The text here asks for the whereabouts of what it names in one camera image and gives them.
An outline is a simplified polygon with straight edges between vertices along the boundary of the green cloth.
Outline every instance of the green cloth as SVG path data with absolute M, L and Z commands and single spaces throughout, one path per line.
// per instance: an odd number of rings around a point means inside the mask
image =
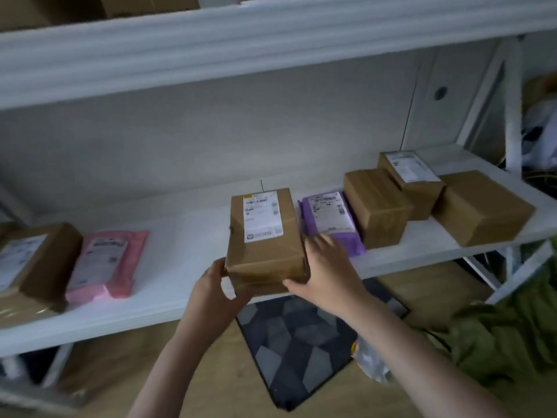
M 527 246 L 531 253 L 535 246 Z M 453 363 L 488 388 L 536 379 L 557 365 L 557 259 L 548 261 L 519 290 L 497 305 L 470 305 L 457 312 L 435 344 Z

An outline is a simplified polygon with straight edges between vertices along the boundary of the round hole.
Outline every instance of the round hole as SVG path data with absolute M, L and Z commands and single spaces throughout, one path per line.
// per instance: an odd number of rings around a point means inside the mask
M 446 86 L 441 86 L 438 90 L 435 91 L 433 98 L 435 101 L 442 100 L 447 96 L 448 88 Z

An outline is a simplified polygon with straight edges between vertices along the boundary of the floor mat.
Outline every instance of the floor mat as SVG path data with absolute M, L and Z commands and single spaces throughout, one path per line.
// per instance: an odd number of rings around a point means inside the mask
M 367 290 L 398 316 L 409 311 L 376 279 Z M 275 405 L 292 411 L 351 360 L 357 334 L 295 295 L 247 305 L 238 324 Z

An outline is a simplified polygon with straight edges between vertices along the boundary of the hand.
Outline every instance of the hand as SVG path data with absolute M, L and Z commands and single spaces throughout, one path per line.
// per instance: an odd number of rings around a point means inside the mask
M 306 239 L 311 278 L 306 284 L 285 280 L 284 286 L 295 295 L 344 319 L 348 307 L 369 297 L 358 273 L 338 241 L 322 233 Z
M 252 298 L 247 291 L 236 294 L 234 299 L 225 296 L 220 287 L 225 276 L 224 258 L 214 261 L 203 273 L 191 291 L 188 306 L 176 330 L 177 336 L 195 337 L 196 343 L 207 349 L 247 305 Z

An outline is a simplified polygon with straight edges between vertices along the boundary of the white shelf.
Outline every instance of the white shelf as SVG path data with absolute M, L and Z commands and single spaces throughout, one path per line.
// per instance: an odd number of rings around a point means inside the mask
M 514 242 L 470 248 L 461 248 L 432 218 L 411 222 L 399 245 L 371 250 L 353 259 L 362 278 L 536 241 L 557 233 L 557 201 L 552 198 L 456 145 L 419 153 L 438 174 L 480 170 L 535 205 L 537 211 Z M 135 273 L 132 297 L 92 302 L 57 317 L 0 330 L 0 357 L 179 319 L 197 278 L 211 261 L 226 254 L 232 195 L 289 187 L 296 201 L 339 189 L 345 172 L 375 167 L 376 163 L 377 155 L 361 154 L 321 169 L 261 181 L 254 179 L 41 217 L 39 222 L 68 220 L 84 232 L 112 227 L 151 233 Z M 233 296 L 227 279 L 223 287 Z
M 0 35 L 0 110 L 557 28 L 557 0 L 266 0 Z

